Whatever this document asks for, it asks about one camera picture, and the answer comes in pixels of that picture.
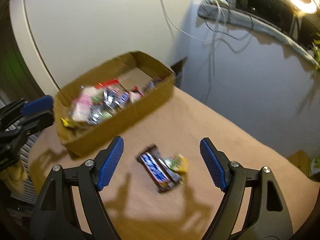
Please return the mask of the red-edged dark snack bag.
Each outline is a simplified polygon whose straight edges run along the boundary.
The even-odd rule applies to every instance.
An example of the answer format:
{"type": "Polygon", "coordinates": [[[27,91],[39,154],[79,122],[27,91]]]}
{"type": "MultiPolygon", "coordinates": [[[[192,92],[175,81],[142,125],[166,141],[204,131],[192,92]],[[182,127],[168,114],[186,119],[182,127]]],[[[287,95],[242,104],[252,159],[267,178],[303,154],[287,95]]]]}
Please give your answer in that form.
{"type": "Polygon", "coordinates": [[[96,89],[108,89],[116,92],[118,96],[121,96],[126,89],[120,84],[118,79],[113,78],[111,80],[99,83],[94,86],[96,89]]]}

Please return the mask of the yellow candy packet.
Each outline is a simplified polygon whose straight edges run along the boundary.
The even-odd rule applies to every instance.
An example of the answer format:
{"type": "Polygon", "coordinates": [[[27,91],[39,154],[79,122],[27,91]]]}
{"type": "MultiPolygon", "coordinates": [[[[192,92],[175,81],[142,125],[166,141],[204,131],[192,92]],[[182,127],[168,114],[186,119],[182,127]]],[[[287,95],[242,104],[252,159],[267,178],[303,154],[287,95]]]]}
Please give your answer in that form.
{"type": "Polygon", "coordinates": [[[74,123],[73,120],[67,119],[67,118],[61,118],[60,120],[62,122],[62,125],[65,128],[67,128],[67,129],[75,129],[76,128],[76,124],[74,123]]]}

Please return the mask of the pink labelled bread pack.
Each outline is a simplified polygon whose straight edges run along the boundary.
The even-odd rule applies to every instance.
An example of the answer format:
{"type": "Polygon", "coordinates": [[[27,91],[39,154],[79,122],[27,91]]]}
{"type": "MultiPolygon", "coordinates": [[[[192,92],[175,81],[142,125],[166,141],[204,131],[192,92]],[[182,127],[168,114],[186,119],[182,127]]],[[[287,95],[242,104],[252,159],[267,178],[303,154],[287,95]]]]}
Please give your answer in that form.
{"type": "Polygon", "coordinates": [[[73,121],[86,122],[91,112],[93,98],[98,94],[94,86],[81,87],[79,97],[75,101],[75,107],[71,115],[73,121]]]}

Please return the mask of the brown cardboard box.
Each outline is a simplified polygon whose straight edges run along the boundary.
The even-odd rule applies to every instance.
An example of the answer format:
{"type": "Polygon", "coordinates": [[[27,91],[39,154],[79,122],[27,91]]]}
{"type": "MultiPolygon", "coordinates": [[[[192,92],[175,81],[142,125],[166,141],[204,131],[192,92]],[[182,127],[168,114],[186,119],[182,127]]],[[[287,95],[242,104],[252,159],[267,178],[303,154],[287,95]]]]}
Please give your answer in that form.
{"type": "Polygon", "coordinates": [[[84,157],[165,103],[173,94],[174,83],[175,74],[170,68],[141,51],[129,52],[106,61],[80,75],[56,94],[54,118],[57,136],[67,150],[84,157]],[[81,87],[95,86],[113,78],[118,79],[128,93],[135,86],[142,91],[150,80],[160,78],[163,81],[135,103],[129,99],[124,109],[105,107],[104,89],[99,89],[93,98],[93,105],[103,106],[104,119],[101,123],[89,125],[87,121],[74,121],[75,129],[67,129],[62,125],[61,118],[72,120],[71,115],[81,87]]]}

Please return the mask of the black patterned candy packet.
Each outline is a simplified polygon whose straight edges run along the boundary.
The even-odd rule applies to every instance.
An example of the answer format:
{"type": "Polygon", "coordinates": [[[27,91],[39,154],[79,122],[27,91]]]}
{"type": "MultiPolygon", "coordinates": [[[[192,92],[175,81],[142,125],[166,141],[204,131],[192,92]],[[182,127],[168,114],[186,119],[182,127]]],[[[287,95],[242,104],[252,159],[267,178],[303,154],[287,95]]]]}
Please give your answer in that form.
{"type": "Polygon", "coordinates": [[[104,119],[103,116],[103,106],[102,105],[92,105],[90,108],[89,116],[87,118],[87,124],[97,125],[101,123],[104,119]]]}

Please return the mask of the blue Snickers bar lower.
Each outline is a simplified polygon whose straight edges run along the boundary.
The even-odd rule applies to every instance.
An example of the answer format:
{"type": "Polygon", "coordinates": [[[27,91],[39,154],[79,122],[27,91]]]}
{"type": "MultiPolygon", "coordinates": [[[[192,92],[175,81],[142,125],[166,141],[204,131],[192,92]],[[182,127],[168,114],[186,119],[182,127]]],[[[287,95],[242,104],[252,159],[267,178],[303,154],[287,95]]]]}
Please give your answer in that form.
{"type": "Polygon", "coordinates": [[[111,109],[115,109],[117,107],[124,109],[129,98],[130,95],[128,92],[122,92],[121,94],[119,94],[114,89],[103,90],[104,106],[111,109]]]}

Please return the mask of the blue snickers bar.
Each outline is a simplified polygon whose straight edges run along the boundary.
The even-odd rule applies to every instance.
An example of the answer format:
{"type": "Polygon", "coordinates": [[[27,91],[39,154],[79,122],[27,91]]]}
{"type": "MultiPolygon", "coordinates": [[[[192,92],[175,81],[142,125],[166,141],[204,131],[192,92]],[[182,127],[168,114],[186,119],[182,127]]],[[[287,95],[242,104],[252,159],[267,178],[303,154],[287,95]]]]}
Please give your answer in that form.
{"type": "Polygon", "coordinates": [[[111,109],[115,109],[117,107],[124,109],[129,98],[130,95],[128,92],[122,92],[121,94],[119,94],[114,89],[103,90],[104,106],[111,109]]]}
{"type": "Polygon", "coordinates": [[[182,177],[167,167],[155,144],[147,146],[136,156],[136,160],[149,174],[159,193],[171,191],[182,182],[182,177]]]}

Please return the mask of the gold round candy packet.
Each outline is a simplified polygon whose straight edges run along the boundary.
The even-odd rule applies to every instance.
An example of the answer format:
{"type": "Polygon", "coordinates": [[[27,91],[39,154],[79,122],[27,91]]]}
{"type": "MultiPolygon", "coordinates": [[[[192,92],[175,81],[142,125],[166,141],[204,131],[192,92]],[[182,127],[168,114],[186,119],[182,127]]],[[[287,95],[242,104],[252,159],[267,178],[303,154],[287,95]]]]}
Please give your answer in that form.
{"type": "Polygon", "coordinates": [[[165,165],[169,169],[177,173],[187,173],[188,172],[188,160],[181,154],[176,154],[173,157],[167,157],[164,160],[165,165]]]}

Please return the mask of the blue Snickers bar upper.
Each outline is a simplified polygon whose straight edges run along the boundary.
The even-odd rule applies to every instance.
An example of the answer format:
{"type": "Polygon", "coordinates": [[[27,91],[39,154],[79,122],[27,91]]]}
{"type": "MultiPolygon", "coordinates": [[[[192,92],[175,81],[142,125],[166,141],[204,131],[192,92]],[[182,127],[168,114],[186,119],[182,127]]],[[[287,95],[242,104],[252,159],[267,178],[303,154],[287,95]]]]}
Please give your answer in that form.
{"type": "Polygon", "coordinates": [[[136,156],[136,160],[149,174],[159,193],[171,191],[182,182],[182,177],[167,167],[155,144],[147,146],[136,156]]]}

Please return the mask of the brown Snickers mini bar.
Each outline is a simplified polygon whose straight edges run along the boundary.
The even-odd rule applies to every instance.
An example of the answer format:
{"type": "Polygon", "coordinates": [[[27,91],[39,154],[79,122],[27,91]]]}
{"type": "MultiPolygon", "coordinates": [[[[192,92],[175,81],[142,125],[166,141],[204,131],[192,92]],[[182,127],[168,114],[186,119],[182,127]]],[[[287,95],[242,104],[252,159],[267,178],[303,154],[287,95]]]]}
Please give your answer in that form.
{"type": "Polygon", "coordinates": [[[154,89],[156,88],[156,86],[159,85],[162,81],[163,81],[163,80],[160,79],[160,78],[157,78],[157,79],[153,79],[153,80],[148,81],[148,82],[144,85],[144,87],[143,87],[143,89],[142,89],[142,92],[143,92],[144,94],[146,94],[146,93],[148,93],[149,91],[154,90],[154,89]]]}

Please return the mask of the grey stone ledge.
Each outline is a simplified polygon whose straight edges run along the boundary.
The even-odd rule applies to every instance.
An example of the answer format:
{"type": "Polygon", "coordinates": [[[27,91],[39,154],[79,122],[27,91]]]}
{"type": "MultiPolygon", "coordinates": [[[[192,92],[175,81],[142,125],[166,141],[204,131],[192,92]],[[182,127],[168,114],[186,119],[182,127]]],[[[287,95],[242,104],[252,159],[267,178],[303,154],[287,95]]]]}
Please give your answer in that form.
{"type": "MultiPolygon", "coordinates": [[[[250,14],[243,11],[235,9],[227,9],[226,7],[221,8],[225,19],[223,17],[219,20],[222,23],[232,25],[235,27],[247,28],[248,30],[255,31],[257,33],[265,34],[277,42],[290,47],[296,54],[304,58],[310,64],[315,67],[319,67],[319,63],[314,59],[314,57],[309,54],[302,46],[291,39],[289,36],[285,35],[277,28],[269,25],[250,14]]],[[[201,4],[198,8],[198,16],[203,20],[214,22],[217,19],[218,13],[220,12],[217,5],[212,4],[201,4]]]]}

